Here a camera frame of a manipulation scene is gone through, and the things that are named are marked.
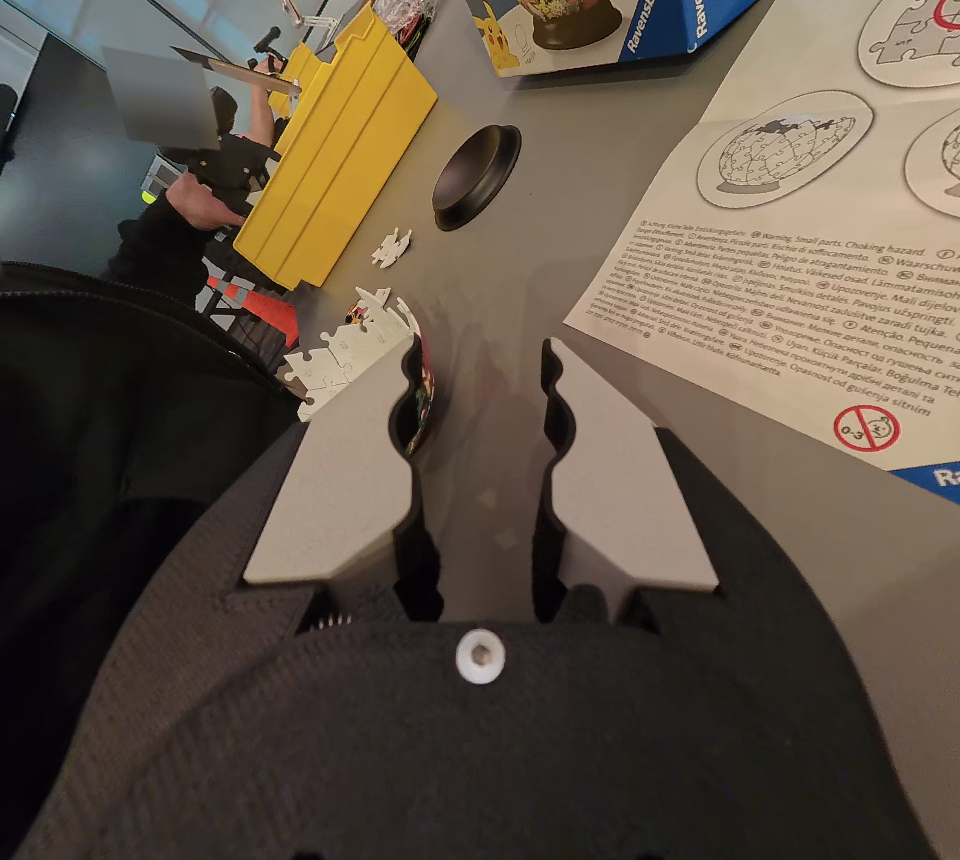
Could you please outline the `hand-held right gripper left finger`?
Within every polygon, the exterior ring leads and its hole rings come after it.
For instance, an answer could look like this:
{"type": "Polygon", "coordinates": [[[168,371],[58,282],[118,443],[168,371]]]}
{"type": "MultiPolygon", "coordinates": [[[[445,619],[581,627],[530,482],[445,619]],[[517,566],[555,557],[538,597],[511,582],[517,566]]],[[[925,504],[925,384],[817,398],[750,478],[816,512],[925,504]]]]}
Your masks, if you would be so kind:
{"type": "Polygon", "coordinates": [[[246,564],[246,584],[319,584],[342,613],[387,590],[410,619],[440,619],[440,554],[407,453],[419,429],[422,379],[414,335],[306,422],[246,564]]]}

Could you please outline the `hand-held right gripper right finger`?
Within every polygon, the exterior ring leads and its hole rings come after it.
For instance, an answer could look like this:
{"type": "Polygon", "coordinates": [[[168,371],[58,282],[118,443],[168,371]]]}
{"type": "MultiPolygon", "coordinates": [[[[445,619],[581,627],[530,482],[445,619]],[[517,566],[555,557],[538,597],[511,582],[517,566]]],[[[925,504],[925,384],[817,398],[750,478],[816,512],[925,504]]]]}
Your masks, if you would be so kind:
{"type": "Polygon", "coordinates": [[[599,590],[611,617],[641,588],[717,590],[655,422],[558,338],[542,344],[540,383],[554,456],[532,541],[536,619],[554,619],[580,586],[599,590]]]}

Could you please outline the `yellow plastic bin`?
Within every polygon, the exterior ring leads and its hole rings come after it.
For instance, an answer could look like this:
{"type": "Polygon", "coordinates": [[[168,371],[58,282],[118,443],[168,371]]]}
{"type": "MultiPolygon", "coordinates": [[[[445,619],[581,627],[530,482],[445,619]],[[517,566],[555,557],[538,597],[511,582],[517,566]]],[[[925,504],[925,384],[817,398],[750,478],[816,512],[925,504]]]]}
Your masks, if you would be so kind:
{"type": "Polygon", "coordinates": [[[306,90],[319,72],[320,61],[314,51],[306,43],[301,42],[291,53],[282,79],[299,86],[296,95],[282,95],[274,93],[271,105],[278,117],[289,118],[295,112],[299,101],[305,98],[306,90]]]}
{"type": "Polygon", "coordinates": [[[238,254],[288,290],[324,284],[437,102],[370,4],[332,45],[234,239],[238,254]]]}

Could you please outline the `half-built puzzle ball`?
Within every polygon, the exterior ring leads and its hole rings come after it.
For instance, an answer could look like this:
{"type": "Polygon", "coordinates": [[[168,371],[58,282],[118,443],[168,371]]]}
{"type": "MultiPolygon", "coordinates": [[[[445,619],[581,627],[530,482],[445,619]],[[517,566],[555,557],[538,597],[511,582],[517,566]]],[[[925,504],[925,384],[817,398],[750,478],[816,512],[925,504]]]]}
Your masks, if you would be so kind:
{"type": "Polygon", "coordinates": [[[426,439],[436,389],[426,339],[412,309],[401,297],[390,304],[388,288],[376,292],[357,288],[356,294],[344,324],[331,334],[322,333],[319,346],[286,354],[278,378],[291,391],[302,392],[296,414],[300,422],[309,422],[402,340],[418,338],[421,379],[415,398],[416,427],[406,439],[406,453],[412,456],[426,439]]]}

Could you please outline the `person's left forearm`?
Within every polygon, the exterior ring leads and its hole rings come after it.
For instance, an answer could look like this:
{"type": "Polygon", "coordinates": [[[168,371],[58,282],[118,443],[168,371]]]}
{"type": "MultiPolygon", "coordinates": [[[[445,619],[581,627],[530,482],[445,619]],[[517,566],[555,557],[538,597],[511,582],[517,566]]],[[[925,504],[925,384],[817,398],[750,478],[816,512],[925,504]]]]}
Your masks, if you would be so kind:
{"type": "Polygon", "coordinates": [[[166,194],[118,225],[121,239],[99,278],[160,294],[191,310],[209,277],[204,257],[214,230],[191,225],[166,194]]]}

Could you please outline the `black round ball stand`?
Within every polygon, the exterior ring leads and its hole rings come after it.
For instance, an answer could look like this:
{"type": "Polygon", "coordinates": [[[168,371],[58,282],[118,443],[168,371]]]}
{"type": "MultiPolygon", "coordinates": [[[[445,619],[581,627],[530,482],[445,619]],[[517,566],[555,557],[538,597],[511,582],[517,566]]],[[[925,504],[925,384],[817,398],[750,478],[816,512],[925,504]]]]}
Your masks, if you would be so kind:
{"type": "Polygon", "coordinates": [[[498,195],[515,169],[522,133],[512,124],[489,124],[471,134],[442,169],[431,198],[436,226],[460,230],[498,195]]]}

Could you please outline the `person's left hand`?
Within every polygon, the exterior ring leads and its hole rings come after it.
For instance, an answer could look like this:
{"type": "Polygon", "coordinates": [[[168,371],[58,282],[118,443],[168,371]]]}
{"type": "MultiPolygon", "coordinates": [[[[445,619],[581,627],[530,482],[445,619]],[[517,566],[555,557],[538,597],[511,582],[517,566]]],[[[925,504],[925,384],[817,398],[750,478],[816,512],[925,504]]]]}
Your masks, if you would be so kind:
{"type": "Polygon", "coordinates": [[[171,184],[165,197],[169,206],[195,230],[240,228],[246,222],[245,217],[234,213],[189,171],[171,184]]]}

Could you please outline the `grey equipment case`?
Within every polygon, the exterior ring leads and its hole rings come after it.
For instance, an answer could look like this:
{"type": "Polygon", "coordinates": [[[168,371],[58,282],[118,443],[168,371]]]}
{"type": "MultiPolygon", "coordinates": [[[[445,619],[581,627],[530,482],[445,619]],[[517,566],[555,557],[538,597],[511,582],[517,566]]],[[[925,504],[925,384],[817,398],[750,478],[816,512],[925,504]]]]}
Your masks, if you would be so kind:
{"type": "Polygon", "coordinates": [[[183,170],[158,153],[153,158],[140,189],[159,198],[182,174],[183,170]]]}

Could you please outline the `thin side table top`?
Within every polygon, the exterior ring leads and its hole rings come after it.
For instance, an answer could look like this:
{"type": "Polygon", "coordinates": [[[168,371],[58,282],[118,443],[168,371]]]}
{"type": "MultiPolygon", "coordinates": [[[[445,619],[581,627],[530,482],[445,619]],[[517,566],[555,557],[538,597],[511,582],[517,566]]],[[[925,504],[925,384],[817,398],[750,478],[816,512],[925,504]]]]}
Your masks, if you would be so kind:
{"type": "Polygon", "coordinates": [[[186,62],[198,65],[205,71],[213,74],[227,77],[237,82],[245,83],[250,86],[257,86],[265,89],[269,93],[281,93],[289,97],[298,97],[302,94],[303,88],[298,81],[284,79],[277,73],[262,73],[248,66],[234,64],[229,61],[222,61],[218,58],[207,56],[205,54],[172,47],[175,53],[182,57],[186,62]]]}

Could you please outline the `orange traffic cone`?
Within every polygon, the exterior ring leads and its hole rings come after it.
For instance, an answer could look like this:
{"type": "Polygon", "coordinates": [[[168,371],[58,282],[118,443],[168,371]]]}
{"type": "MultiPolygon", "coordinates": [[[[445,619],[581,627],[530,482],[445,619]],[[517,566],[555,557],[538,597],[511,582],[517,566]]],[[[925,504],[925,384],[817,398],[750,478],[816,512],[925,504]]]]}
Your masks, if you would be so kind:
{"type": "Polygon", "coordinates": [[[280,344],[283,351],[297,347],[294,306],[269,290],[258,290],[246,279],[210,273],[195,307],[214,326],[256,349],[268,342],[280,344]]]}

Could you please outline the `large black panel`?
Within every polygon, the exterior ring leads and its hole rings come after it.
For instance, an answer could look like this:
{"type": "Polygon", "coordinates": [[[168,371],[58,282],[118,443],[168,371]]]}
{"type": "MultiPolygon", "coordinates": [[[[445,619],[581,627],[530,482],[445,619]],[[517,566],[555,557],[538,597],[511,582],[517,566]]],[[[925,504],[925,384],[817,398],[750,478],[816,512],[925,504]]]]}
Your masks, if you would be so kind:
{"type": "Polygon", "coordinates": [[[2,260],[101,273],[155,155],[127,137],[107,74],[47,36],[2,145],[2,260]]]}

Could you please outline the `person's black jacket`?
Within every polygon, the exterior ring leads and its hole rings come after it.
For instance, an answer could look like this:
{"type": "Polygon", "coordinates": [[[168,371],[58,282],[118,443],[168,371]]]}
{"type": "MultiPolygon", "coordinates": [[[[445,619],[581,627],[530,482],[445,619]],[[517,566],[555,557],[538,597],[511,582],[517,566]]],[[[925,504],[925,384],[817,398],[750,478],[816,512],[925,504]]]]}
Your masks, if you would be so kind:
{"type": "Polygon", "coordinates": [[[197,312],[203,259],[120,267],[2,266],[2,858],[150,578],[296,421],[293,396],[197,312]]]}

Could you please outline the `paper instruction leaflet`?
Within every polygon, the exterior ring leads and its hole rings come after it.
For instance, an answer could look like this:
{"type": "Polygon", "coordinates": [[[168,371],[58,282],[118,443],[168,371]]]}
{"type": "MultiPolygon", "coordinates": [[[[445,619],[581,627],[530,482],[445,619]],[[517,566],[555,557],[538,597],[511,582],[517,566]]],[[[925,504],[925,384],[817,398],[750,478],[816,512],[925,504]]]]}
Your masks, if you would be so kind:
{"type": "Polygon", "coordinates": [[[774,0],[568,326],[959,499],[959,0],[774,0]]]}

